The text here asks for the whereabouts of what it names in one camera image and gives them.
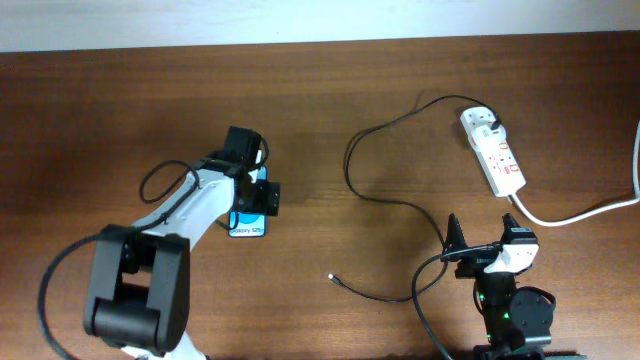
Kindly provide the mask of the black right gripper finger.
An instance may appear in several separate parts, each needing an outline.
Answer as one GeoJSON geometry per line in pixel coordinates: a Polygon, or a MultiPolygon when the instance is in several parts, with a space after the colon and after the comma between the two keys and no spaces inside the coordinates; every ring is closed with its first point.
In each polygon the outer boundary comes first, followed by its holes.
{"type": "Polygon", "coordinates": [[[502,221],[504,231],[501,236],[501,243],[510,244],[514,239],[518,237],[518,229],[520,228],[520,225],[510,213],[506,213],[502,217],[502,221]]]}
{"type": "Polygon", "coordinates": [[[460,223],[458,218],[454,213],[451,213],[448,217],[447,222],[447,234],[445,239],[445,250],[463,250],[466,249],[468,245],[464,239],[464,234],[462,232],[460,223]]]}

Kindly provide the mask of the blue screen smartphone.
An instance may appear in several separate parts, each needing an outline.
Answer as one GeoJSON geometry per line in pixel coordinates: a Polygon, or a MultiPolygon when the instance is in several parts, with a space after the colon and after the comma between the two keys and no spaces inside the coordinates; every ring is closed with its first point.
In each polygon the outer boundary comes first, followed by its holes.
{"type": "Polygon", "coordinates": [[[235,225],[235,228],[228,231],[228,235],[232,238],[264,237],[267,232],[265,215],[231,211],[229,222],[231,225],[235,225]]]}

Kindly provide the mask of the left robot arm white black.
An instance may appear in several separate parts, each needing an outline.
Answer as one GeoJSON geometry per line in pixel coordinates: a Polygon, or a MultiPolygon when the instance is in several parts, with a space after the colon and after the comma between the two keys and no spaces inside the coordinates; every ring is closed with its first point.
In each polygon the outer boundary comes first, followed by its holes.
{"type": "Polygon", "coordinates": [[[191,253],[227,213],[277,215],[279,184],[257,176],[267,158],[265,148],[213,153],[186,165],[151,214],[101,230],[85,332],[135,359],[204,358],[187,332],[191,253]]]}

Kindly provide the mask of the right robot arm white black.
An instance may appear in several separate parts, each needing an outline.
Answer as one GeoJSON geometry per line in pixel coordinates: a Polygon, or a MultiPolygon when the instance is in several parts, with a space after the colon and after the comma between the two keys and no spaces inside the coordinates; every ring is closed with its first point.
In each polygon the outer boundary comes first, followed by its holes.
{"type": "Polygon", "coordinates": [[[470,247],[457,217],[448,218],[446,260],[456,264],[456,278],[474,281],[474,303],[487,332],[488,343],[475,346],[472,354],[475,359],[543,359],[556,299],[542,289],[516,285],[516,277],[531,268],[539,240],[511,214],[502,221],[499,241],[470,247]]]}

